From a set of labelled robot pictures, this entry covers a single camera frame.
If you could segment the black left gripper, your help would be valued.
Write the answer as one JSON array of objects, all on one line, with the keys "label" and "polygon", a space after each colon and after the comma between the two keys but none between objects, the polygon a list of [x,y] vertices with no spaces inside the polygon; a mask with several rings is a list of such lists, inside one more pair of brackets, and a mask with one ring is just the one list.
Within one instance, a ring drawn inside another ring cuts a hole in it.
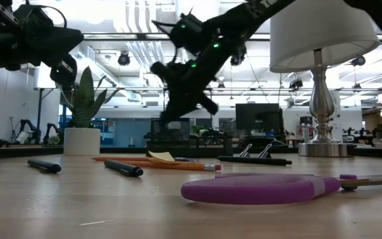
[{"label": "black left gripper", "polygon": [[4,25],[10,46],[0,52],[0,68],[18,70],[21,64],[50,67],[50,78],[65,88],[74,85],[77,64],[69,52],[78,46],[84,35],[77,29],[56,27],[43,11],[44,5],[25,3],[13,11],[11,2],[2,2]]}]

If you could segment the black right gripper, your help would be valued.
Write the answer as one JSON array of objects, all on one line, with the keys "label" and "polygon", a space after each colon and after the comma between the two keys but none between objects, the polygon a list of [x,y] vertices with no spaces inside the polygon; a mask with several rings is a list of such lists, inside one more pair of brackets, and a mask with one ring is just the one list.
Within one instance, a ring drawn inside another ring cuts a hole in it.
[{"label": "black right gripper", "polygon": [[169,102],[160,117],[162,123],[169,123],[197,110],[198,104],[211,115],[218,112],[218,105],[204,93],[213,77],[200,76],[192,65],[195,66],[193,62],[168,65],[156,62],[151,66],[151,72],[166,83],[169,93]]}]

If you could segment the black mesh desk organizer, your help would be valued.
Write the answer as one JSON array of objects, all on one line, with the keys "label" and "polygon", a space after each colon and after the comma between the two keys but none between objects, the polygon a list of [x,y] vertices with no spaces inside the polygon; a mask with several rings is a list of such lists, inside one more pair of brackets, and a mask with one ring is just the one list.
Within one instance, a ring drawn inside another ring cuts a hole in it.
[{"label": "black mesh desk organizer", "polygon": [[173,157],[216,158],[232,156],[232,137],[224,132],[192,125],[189,118],[163,123],[151,120],[147,153],[169,153]]}]

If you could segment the yellow sticky note pad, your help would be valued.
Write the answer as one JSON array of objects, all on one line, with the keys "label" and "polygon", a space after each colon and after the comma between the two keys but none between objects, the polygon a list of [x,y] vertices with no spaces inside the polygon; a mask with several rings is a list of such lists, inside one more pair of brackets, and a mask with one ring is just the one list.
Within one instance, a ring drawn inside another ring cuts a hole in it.
[{"label": "yellow sticky note pad", "polygon": [[155,163],[176,163],[174,157],[169,152],[154,153],[149,151],[147,159]]}]

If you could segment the orange pencil red eraser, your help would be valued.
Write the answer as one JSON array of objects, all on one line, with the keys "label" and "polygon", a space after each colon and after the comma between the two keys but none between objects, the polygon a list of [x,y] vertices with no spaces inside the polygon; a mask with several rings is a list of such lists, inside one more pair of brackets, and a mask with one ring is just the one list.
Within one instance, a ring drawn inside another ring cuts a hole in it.
[{"label": "orange pencil red eraser", "polygon": [[155,169],[178,169],[190,171],[221,171],[221,165],[201,163],[156,163],[144,161],[127,161],[127,164]]}]

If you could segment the black binder clip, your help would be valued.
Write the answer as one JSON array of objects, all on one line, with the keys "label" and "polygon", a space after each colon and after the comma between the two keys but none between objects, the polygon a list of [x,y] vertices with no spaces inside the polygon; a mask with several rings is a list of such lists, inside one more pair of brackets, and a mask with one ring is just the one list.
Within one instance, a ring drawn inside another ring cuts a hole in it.
[{"label": "black binder clip", "polygon": [[253,144],[250,143],[246,146],[246,148],[239,154],[239,157],[248,157],[249,156],[249,150],[252,148]]},{"label": "black binder clip", "polygon": [[270,148],[272,147],[273,145],[271,143],[267,144],[266,147],[264,148],[264,150],[262,150],[262,152],[260,152],[260,154],[258,154],[258,158],[261,158],[261,159],[264,159],[267,157],[267,155],[269,154],[269,150]]}]

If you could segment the black pen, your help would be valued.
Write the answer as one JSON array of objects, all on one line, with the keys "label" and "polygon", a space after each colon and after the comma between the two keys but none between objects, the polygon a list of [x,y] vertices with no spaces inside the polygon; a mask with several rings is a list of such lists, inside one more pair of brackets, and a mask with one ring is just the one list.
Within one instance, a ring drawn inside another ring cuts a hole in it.
[{"label": "black pen", "polygon": [[50,163],[47,161],[41,161],[36,159],[29,159],[27,161],[28,165],[31,167],[36,167],[40,169],[44,169],[49,173],[59,173],[61,172],[62,168],[59,166],[59,164],[56,163]]},{"label": "black pen", "polygon": [[286,159],[258,158],[258,157],[234,157],[234,156],[219,156],[217,160],[230,163],[250,163],[259,165],[276,165],[287,166],[292,165],[292,161]]},{"label": "black pen", "polygon": [[121,163],[118,161],[105,161],[104,165],[126,177],[140,177],[143,175],[143,170],[134,165]]}]

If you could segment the purple handled scissors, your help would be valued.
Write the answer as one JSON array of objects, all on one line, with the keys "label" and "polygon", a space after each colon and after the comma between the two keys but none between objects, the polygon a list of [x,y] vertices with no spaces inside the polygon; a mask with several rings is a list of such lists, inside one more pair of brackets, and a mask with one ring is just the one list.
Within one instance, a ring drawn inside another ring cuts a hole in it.
[{"label": "purple handled scissors", "polygon": [[382,185],[382,175],[341,174],[339,177],[282,173],[224,173],[213,179],[190,181],[181,195],[194,202],[215,204],[290,204],[306,202],[340,189]]}]

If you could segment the large black monitor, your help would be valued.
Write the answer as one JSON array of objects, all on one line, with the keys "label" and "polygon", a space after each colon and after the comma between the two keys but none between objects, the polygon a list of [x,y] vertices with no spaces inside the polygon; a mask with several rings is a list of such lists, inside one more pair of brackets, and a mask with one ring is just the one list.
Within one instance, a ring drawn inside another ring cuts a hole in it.
[{"label": "large black monitor", "polygon": [[236,104],[235,128],[284,133],[283,111],[279,104]]}]

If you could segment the snake plant in white pot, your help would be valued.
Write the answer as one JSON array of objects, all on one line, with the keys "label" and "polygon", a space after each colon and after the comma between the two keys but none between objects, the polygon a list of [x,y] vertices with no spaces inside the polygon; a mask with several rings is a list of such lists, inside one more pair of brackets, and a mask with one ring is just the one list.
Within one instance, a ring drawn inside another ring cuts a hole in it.
[{"label": "snake plant in white pot", "polygon": [[96,94],[92,70],[88,66],[82,72],[80,82],[73,88],[67,107],[72,113],[72,126],[64,130],[64,154],[69,156],[91,156],[100,153],[101,130],[91,125],[92,118],[103,104],[108,103],[114,95],[103,90]]}]

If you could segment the white shade silver table lamp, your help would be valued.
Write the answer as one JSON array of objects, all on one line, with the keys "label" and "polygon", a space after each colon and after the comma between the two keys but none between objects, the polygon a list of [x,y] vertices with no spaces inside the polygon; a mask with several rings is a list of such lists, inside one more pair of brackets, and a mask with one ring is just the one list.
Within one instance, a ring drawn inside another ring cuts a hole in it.
[{"label": "white shade silver table lamp", "polygon": [[309,103],[316,119],[312,140],[298,146],[305,157],[347,157],[348,147],[334,139],[330,118],[334,101],[326,71],[379,46],[367,13],[344,0],[295,0],[270,19],[270,70],[274,73],[311,71],[314,86]]}]

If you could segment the black table back rail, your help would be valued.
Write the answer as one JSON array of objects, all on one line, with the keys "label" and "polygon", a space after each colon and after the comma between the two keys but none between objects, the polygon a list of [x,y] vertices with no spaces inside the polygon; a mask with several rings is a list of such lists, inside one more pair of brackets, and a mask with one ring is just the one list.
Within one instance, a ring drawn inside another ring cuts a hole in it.
[{"label": "black table back rail", "polygon": [[[191,158],[212,158],[220,155],[227,155],[221,148],[199,148],[199,149],[161,149],[161,151],[169,151],[175,157],[191,157]],[[128,147],[102,147],[100,153],[146,153],[145,148],[128,148]],[[353,156],[377,157],[382,158],[382,148],[356,148],[348,147],[348,153]],[[63,154],[61,147],[2,147],[0,148],[0,158],[6,157],[28,157],[38,155],[55,155]]]}]

